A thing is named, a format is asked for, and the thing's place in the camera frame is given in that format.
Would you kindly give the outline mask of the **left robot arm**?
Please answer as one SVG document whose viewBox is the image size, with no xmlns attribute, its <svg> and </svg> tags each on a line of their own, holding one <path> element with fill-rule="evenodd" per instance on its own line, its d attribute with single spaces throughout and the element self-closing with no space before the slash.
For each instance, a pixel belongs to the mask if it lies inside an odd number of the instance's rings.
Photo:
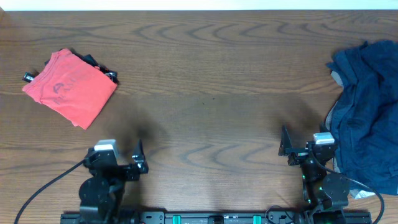
<svg viewBox="0 0 398 224">
<path fill-rule="evenodd" d="M 133 150 L 133 163 L 119 165 L 114 139 L 100 140 L 88 150 L 83 165 L 92 175 L 79 189 L 80 216 L 85 223 L 139 223 L 134 210 L 121 209 L 126 182 L 138 181 L 149 171 L 142 141 Z"/>
</svg>

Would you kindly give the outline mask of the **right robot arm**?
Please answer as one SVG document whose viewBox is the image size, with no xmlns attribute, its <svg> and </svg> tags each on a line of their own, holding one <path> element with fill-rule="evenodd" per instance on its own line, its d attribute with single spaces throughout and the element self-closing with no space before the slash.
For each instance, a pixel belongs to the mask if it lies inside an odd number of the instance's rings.
<svg viewBox="0 0 398 224">
<path fill-rule="evenodd" d="M 293 147 L 287 128 L 282 127 L 278 155 L 301 168 L 303 197 L 308 202 L 304 211 L 293 216 L 294 223 L 346 223 L 343 208 L 348 205 L 349 181 L 325 167 L 336 148 L 336 140 L 324 126 L 305 147 Z"/>
</svg>

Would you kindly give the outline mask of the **orange red soccer t-shirt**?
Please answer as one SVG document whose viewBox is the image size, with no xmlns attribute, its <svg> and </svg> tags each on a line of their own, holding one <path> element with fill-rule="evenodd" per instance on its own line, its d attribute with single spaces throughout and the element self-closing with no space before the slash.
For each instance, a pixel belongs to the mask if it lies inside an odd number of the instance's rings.
<svg viewBox="0 0 398 224">
<path fill-rule="evenodd" d="M 117 86 L 99 67 L 62 49 L 51 54 L 44 69 L 22 91 L 86 130 Z"/>
</svg>

